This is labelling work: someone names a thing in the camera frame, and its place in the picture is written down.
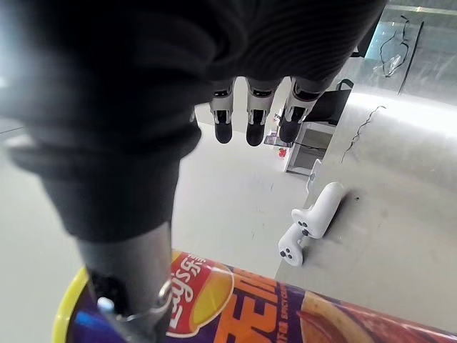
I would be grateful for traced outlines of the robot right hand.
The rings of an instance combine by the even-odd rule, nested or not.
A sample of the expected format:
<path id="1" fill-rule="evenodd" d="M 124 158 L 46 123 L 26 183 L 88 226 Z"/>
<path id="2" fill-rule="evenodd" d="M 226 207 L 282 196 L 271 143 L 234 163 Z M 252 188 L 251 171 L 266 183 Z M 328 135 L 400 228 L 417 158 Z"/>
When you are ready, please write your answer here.
<path id="1" fill-rule="evenodd" d="M 384 1 L 3 1 L 1 115 L 11 160 L 37 174 L 96 299 L 130 342 L 162 342 L 171 220 L 194 107 L 216 83 L 296 77 L 323 92 Z"/>

